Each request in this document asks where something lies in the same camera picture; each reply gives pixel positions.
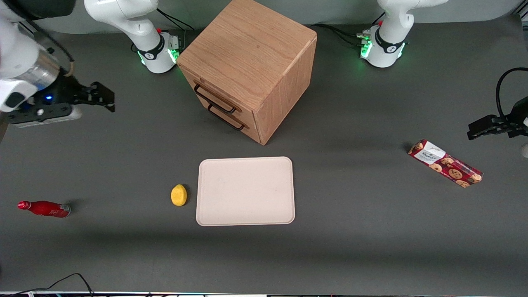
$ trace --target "yellow lemon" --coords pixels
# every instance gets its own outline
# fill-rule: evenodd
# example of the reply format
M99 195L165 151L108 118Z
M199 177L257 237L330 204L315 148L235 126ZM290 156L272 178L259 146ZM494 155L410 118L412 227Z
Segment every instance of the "yellow lemon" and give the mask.
M187 202L187 191L183 185L179 184L172 189L171 200L176 206L183 206Z

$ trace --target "metal handle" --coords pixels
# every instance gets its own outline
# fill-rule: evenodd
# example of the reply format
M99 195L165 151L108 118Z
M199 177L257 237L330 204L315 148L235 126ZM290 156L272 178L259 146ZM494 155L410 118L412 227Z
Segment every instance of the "metal handle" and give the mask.
M199 83L197 83L196 86L194 87L194 92L198 96L202 97L205 101L207 101L210 105L216 107L219 111L230 115L230 114L234 113L235 110L237 110L237 108L234 107L234 106L233 106L233 108L231 110L224 109L222 106L220 106L220 105L216 104L215 102L211 101L211 99L207 98L204 94L198 92L198 88L200 88L200 84Z
M240 127L235 127L233 125L231 125L231 123L229 123L228 121L226 121L225 119L223 119L221 116L217 115L216 113L214 113L212 110L211 110L211 107L213 107L212 104L209 104L209 107L207 108L207 111L212 114L213 116L217 117L219 120L221 120L222 122L228 124L231 128L237 130L237 131L242 131L242 129L244 129L245 125L242 124L242 123L239 123L240 124Z

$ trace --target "table surface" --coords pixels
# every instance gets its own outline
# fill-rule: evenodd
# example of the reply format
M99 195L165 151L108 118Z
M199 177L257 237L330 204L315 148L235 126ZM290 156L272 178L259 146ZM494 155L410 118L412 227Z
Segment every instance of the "table surface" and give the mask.
M496 113L499 76L528 66L518 18L417 24L389 69L316 31L312 83L266 146L209 115L179 69L146 71L124 34L60 36L76 77L112 89L116 112L82 106L79 120L7 130L0 289L80 272L96 291L526 295L528 138L466 136ZM528 94L526 74L503 88L509 112ZM483 181L463 189L407 156L422 138ZM292 159L295 220L199 226L200 162L259 156ZM178 183L190 198L181 208L169 197ZM35 216L16 208L23 199L74 213Z

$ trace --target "wooden drawer box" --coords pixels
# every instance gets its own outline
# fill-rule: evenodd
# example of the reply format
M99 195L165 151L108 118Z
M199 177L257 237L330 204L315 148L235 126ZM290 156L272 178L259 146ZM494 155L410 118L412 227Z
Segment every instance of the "wooden drawer box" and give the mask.
M202 105L266 144L310 84L315 31L233 0L178 57Z

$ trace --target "red cookie box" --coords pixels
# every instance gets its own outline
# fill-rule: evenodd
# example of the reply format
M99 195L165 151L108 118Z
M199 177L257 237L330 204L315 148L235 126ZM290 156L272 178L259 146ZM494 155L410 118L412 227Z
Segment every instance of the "red cookie box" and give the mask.
M482 180L482 172L447 154L444 150L423 139L415 144L409 155L449 178L462 188Z

